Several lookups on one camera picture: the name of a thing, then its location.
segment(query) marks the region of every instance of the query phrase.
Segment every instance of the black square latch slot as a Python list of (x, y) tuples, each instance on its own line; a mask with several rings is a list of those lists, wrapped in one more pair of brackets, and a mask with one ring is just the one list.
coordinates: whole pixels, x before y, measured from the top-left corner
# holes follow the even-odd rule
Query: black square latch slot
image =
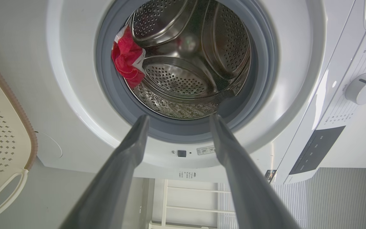
[(177, 151), (177, 156), (186, 157), (186, 151), (185, 150), (178, 150)]

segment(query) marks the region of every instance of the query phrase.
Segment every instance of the gray rubber seal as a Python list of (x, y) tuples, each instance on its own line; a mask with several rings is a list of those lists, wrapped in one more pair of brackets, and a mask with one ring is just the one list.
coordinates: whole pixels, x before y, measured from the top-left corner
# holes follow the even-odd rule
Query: gray rubber seal
[[(130, 92), (111, 59), (111, 48), (118, 31), (128, 17), (145, 0), (116, 0), (109, 8), (98, 33), (96, 66), (99, 81), (109, 102), (123, 119), (133, 125), (139, 116), (151, 117), (149, 136), (166, 142), (197, 143), (212, 139), (209, 117), (175, 120), (152, 112)], [(240, 17), (254, 40), (254, 53), (249, 76), (241, 92), (221, 104), (218, 113), (235, 131), (249, 122), (266, 100), (274, 80), (277, 55), (276, 41), (261, 7), (250, 0), (218, 0)]]

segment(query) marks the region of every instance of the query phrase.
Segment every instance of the basket handle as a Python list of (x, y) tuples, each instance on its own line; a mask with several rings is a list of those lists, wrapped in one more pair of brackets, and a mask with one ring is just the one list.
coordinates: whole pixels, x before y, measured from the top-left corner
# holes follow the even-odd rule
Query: basket handle
[(9, 197), (0, 205), (0, 214), (7, 209), (7, 207), (9, 207), (14, 200), (16, 199), (16, 197), (19, 196), (19, 193), (21, 193), (22, 189), (25, 186), (26, 183), (26, 179), (28, 178), (28, 170), (23, 169), (20, 172), (14, 173), (4, 184), (3, 186), (0, 187), (0, 193), (2, 190), (4, 190), (4, 188), (14, 179), (16, 178), (18, 175), (21, 176), (21, 179), (18, 183), (18, 185), (16, 185), (15, 190), (9, 195)]

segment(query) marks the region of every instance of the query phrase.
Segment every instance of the white dial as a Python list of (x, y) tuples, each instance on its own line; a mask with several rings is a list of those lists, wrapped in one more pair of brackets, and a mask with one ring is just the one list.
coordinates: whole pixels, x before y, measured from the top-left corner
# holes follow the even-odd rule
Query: white dial
[(366, 73), (351, 82), (345, 91), (345, 97), (358, 105), (366, 103)]

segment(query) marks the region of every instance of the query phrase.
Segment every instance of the red and white cloth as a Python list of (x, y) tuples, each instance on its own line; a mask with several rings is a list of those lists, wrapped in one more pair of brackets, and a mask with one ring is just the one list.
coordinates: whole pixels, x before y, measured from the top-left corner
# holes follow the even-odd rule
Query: red and white cloth
[(146, 51), (132, 38), (131, 28), (124, 26), (115, 36), (111, 58), (117, 71), (126, 79), (129, 87), (136, 87), (145, 77), (142, 68)]

